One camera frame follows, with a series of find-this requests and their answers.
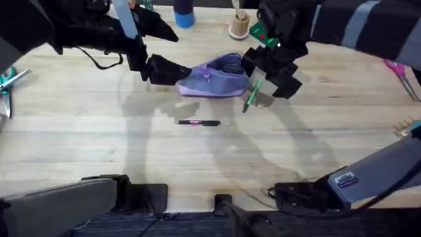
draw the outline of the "dark floor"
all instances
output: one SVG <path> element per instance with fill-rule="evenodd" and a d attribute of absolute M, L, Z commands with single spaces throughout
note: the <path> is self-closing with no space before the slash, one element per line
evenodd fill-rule
<path fill-rule="evenodd" d="M 372 209 L 358 217 L 343 220 L 308 220 L 288 217 L 275 211 L 264 212 L 274 226 L 286 228 L 297 236 L 363 237 L 421 236 L 420 209 Z M 143 237 L 233 236 L 230 220 L 210 213 L 182 214 L 175 221 L 155 223 Z M 107 214 L 92 219 L 76 237 L 135 237 L 152 221 L 145 215 Z"/>

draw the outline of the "black pen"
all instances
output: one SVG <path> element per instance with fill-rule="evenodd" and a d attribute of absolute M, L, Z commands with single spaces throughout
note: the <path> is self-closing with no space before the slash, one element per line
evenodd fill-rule
<path fill-rule="evenodd" d="M 202 125 L 202 126 L 218 126 L 221 124 L 217 120 L 179 120 L 176 124 Z"/>

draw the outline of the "gray panel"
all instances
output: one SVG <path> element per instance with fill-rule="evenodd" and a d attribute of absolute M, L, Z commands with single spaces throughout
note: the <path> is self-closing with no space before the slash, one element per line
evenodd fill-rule
<path fill-rule="evenodd" d="M 313 37 L 314 27 L 316 26 L 318 14 L 320 13 L 320 9 L 322 6 L 319 4 L 316 7 L 316 11 L 314 12 L 313 21 L 311 22 L 311 31 L 310 31 L 310 39 Z"/>
<path fill-rule="evenodd" d="M 0 37 L 0 72 L 6 71 L 14 62 L 16 62 L 23 54 L 5 39 Z"/>
<path fill-rule="evenodd" d="M 38 0 L 30 0 L 30 1 L 40 11 L 40 13 L 42 13 L 42 15 L 44 15 L 44 17 L 51 23 L 50 19 L 48 19 L 47 14 L 45 14 L 45 11 L 39 4 Z"/>
<path fill-rule="evenodd" d="M 57 237 L 88 219 L 110 211 L 117 198 L 111 179 L 74 184 L 5 197 L 9 237 Z"/>
<path fill-rule="evenodd" d="M 421 70 L 421 19 L 418 20 L 395 61 Z"/>
<path fill-rule="evenodd" d="M 358 42 L 361 31 L 364 28 L 368 15 L 374 6 L 380 1 L 367 1 L 361 4 L 354 12 L 354 15 L 349 19 L 348 25 L 345 28 L 345 34 L 342 39 L 342 45 L 351 49 L 355 48 Z"/>
<path fill-rule="evenodd" d="M 411 134 L 329 177 L 333 191 L 347 203 L 376 196 L 401 179 L 421 159 L 421 140 Z M 403 186 L 421 185 L 421 173 Z"/>

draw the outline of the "blue cap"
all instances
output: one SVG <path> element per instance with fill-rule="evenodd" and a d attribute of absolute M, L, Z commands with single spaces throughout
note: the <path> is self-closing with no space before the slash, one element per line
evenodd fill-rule
<path fill-rule="evenodd" d="M 176 24 L 181 28 L 190 28 L 195 24 L 195 13 L 191 12 L 189 14 L 178 14 L 174 12 L 176 17 Z"/>

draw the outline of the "pen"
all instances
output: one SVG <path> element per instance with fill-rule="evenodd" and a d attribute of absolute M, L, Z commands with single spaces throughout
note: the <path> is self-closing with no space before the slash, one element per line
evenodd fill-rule
<path fill-rule="evenodd" d="M 221 122 L 217 120 L 179 120 L 179 121 L 176 121 L 176 124 L 218 126 L 221 124 Z"/>
<path fill-rule="evenodd" d="M 251 102 L 253 101 L 257 92 L 259 91 L 261 84 L 262 84 L 262 79 L 259 79 L 256 83 L 256 86 L 253 88 L 253 92 L 251 92 L 251 95 L 249 96 L 249 98 L 247 99 L 247 101 L 244 104 L 243 113 L 245 113 L 247 111 L 247 109 L 249 108 Z"/>

